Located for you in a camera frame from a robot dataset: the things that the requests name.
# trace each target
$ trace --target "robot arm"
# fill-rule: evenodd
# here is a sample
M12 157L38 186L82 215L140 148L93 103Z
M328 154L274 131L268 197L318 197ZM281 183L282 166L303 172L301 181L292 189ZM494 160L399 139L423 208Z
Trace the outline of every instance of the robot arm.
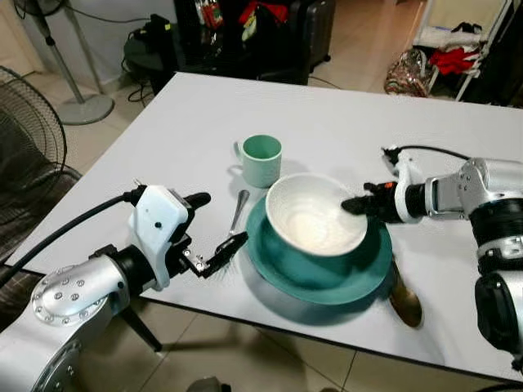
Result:
M0 390L64 390L81 349L132 296L161 290L187 270L207 278L225 265L247 233L228 238L208 260L189 249L187 227L210 199L147 186L129 220L131 245L121 251L108 245L82 264L45 276L22 315L0 334Z
M523 163L471 158L456 173L419 183L412 159L396 148L385 161L398 182L365 184L371 192L342 203L354 214L388 223L469 220L478 250L477 322L494 347L523 364Z

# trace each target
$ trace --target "white table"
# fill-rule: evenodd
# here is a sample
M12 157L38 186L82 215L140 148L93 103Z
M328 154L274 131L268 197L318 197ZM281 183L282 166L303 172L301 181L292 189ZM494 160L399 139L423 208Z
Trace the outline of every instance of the white table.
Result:
M248 188L246 212L265 191L247 187L232 154L234 140L266 132L282 141L283 173L322 172L354 189L391 179L380 147L439 145L479 157L523 158L523 111L438 100L179 73L55 207L11 258L80 212L134 187L138 178L180 194L208 191L189 234L210 256L224 239L236 195ZM412 152L426 176L461 162ZM128 205L89 220L42 252L28 269L48 273L79 263L108 243L126 245ZM420 330L406 327L386 298L368 309L310 305L279 292L253 269L245 250L229 272L208 281L186 273L144 297L268 327L465 372L514 380L512 357L476 327L473 288L476 243L468 222L390 226L405 280L425 314Z

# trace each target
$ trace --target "fan stand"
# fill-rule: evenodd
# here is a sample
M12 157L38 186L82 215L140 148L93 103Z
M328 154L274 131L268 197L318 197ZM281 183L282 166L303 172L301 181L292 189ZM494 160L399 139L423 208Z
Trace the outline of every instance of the fan stand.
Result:
M55 40L51 36L51 30L47 25L45 17L43 15L34 15L33 18L38 29L44 36L51 53L55 57L62 75L74 93L73 99L67 100L56 109L60 120L65 125L83 125L96 123L107 117L113 110L114 101L110 97L103 95L82 96L62 55L56 47Z

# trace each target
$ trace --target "table leg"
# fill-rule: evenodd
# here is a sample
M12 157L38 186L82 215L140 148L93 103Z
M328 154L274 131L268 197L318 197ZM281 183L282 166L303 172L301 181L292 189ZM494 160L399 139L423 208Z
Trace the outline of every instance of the table leg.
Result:
M136 314L131 306L128 306L125 310L123 310L120 315L129 325L129 327L131 327L134 332L136 332L138 336L141 337L144 342L154 350L154 352L162 350L162 344L158 341L158 339L156 339L156 336L154 336L153 332L150 331L144 322L141 321L140 317L138 317L138 314Z

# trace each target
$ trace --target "electric fan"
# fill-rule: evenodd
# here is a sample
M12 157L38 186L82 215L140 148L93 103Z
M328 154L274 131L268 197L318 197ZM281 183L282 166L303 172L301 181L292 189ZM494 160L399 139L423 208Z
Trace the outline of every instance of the electric fan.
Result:
M114 102L108 96L91 95L82 96L78 86L73 80L67 65L65 65L51 30L46 22L46 16L54 14L64 4L65 0L13 0L15 7L30 14L34 18L40 33L45 38L53 56L56 59L62 75L74 93L74 98L68 100L57 108L60 120L66 125L81 125L95 123L105 118L113 109Z
M0 233L42 208L63 172L65 155L64 128L55 110L20 75L0 66Z

